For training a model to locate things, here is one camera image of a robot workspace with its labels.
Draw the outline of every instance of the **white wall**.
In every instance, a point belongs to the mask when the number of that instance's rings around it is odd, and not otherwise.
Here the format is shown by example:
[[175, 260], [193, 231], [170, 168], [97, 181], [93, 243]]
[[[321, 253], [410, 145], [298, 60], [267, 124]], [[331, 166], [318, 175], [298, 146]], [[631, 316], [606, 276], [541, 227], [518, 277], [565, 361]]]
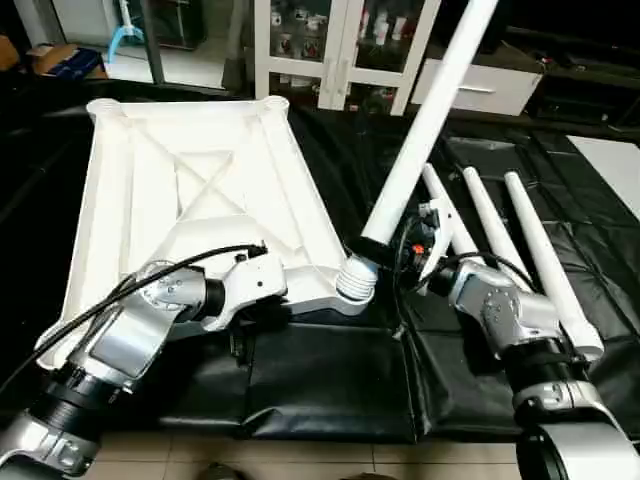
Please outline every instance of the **white wall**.
[[49, 38], [43, 20], [40, 17], [36, 0], [14, 0], [14, 3], [31, 45], [36, 46], [41, 43], [53, 42], [53, 39]]
[[119, 20], [113, 0], [53, 0], [70, 43], [106, 46]]

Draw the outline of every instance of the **black mat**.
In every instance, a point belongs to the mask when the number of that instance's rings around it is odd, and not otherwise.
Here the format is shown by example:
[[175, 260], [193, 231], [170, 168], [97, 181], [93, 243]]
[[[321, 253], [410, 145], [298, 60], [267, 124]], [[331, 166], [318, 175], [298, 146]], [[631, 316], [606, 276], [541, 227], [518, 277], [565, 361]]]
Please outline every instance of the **black mat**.
[[[55, 321], [64, 296], [93, 126], [84, 105], [216, 100], [127, 82], [61, 83], [0, 77], [0, 242], [4, 253], [0, 376]], [[410, 120], [292, 107], [289, 120], [338, 234], [358, 235]], [[528, 184], [585, 313], [607, 353], [592, 367], [605, 402], [640, 437], [640, 226], [561, 134], [449, 122], [431, 158], [479, 246], [486, 242], [460, 168], [473, 164], [508, 220], [501, 178]], [[427, 199], [419, 186], [413, 204]], [[158, 425], [236, 437], [414, 442], [427, 433], [494, 440], [517, 432], [511, 393], [482, 340], [430, 296], [410, 298], [418, 334], [393, 340], [397, 321], [383, 275], [356, 318], [322, 311], [283, 319], [253, 311], [247, 361], [226, 335], [169, 345], [121, 428]], [[25, 292], [31, 294], [27, 301]], [[37, 391], [32, 369], [0, 399], [5, 418]]]

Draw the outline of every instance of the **glass cabinet door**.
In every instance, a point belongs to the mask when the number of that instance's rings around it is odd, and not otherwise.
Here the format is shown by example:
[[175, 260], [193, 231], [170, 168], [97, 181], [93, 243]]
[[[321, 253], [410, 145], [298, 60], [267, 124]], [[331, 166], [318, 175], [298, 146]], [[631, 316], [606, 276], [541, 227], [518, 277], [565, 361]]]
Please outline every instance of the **glass cabinet door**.
[[355, 66], [402, 72], [425, 0], [366, 0], [358, 28]]
[[333, 109], [401, 115], [418, 73], [440, 0], [350, 0]]
[[329, 108], [346, 8], [345, 0], [256, 1], [256, 96]]

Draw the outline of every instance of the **robotic arm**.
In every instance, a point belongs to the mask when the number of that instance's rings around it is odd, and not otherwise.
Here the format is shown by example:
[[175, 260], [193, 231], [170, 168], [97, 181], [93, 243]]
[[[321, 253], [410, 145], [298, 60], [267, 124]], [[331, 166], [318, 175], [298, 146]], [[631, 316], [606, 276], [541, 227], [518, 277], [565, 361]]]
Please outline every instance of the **robotic arm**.
[[[473, 317], [501, 360], [524, 432], [517, 444], [522, 478], [640, 480], [633, 445], [589, 381], [550, 301], [482, 263], [447, 268], [450, 262], [439, 262], [451, 241], [445, 204], [434, 200], [420, 215], [431, 226], [432, 246], [414, 259], [418, 291], [446, 296]], [[222, 330], [245, 306], [286, 293], [282, 265], [265, 248], [237, 255], [222, 279], [205, 278], [196, 267], [162, 275], [167, 265], [153, 262], [135, 274], [131, 281], [148, 285], [96, 315], [45, 391], [0, 437], [2, 480], [83, 475], [113, 403], [135, 391], [169, 338]]]
[[[132, 280], [168, 265], [147, 264]], [[3, 480], [83, 475], [113, 403], [135, 391], [176, 328], [191, 326], [191, 334], [222, 330], [238, 310], [285, 293], [279, 259], [257, 247], [236, 255], [222, 279], [205, 278], [197, 267], [181, 268], [106, 308], [45, 391], [0, 437]]]
[[[444, 215], [438, 215], [442, 225]], [[440, 252], [442, 245], [434, 245], [430, 257]], [[418, 263], [434, 264], [432, 258]], [[473, 317], [502, 362], [523, 428], [517, 443], [522, 478], [640, 479], [635, 448], [589, 381], [547, 297], [525, 292], [503, 272], [474, 261], [430, 268], [420, 275], [431, 277], [428, 289]]]

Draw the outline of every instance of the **white cylinder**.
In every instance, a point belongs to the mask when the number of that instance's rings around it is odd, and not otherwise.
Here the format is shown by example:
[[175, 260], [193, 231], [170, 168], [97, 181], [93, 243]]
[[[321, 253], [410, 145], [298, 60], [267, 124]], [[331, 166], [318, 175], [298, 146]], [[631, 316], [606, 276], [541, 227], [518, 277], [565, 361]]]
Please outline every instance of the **white cylinder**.
[[576, 350], [587, 360], [599, 358], [604, 353], [602, 340], [595, 327], [586, 319], [520, 177], [515, 172], [509, 172], [504, 179], [542, 286], [556, 307], [562, 327]]
[[384, 245], [391, 240], [497, 3], [498, 0], [469, 1], [362, 231], [363, 237]]
[[[462, 175], [467, 182], [469, 193], [471, 193], [473, 204], [476, 206], [476, 211], [480, 217], [484, 233], [487, 235], [487, 240], [489, 240], [491, 250], [496, 255], [500, 255], [501, 257], [509, 260], [523, 273], [525, 273], [527, 277], [529, 277], [527, 269], [520, 258], [520, 254], [518, 253], [518, 250], [516, 250], [516, 246], [513, 244], [513, 241], [509, 236], [509, 232], [507, 232], [507, 229], [502, 223], [502, 219], [500, 218], [500, 215], [498, 215], [498, 212], [491, 201], [491, 197], [489, 197], [489, 194], [487, 193], [487, 189], [484, 188], [480, 175], [478, 175], [478, 171], [473, 167], [467, 167], [462, 172]], [[517, 273], [513, 272], [505, 265], [499, 264], [499, 266], [500, 270], [511, 278], [518, 287], [526, 292], [531, 290], [527, 283], [520, 278]]]
[[[451, 198], [449, 198], [449, 195], [440, 181], [440, 177], [438, 177], [436, 169], [433, 168], [433, 165], [427, 163], [424, 166], [422, 170], [422, 178], [424, 183], [427, 185], [427, 190], [429, 191], [431, 198], [440, 198], [449, 205], [451, 210], [451, 223], [453, 224], [453, 237], [451, 238], [453, 251], [458, 255], [461, 253], [477, 252], [478, 247], [476, 247], [473, 238], [469, 235], [467, 227], [464, 226], [464, 223], [460, 218], [460, 214], [456, 210]], [[478, 263], [484, 263], [480, 257], [474, 258], [473, 260]]]

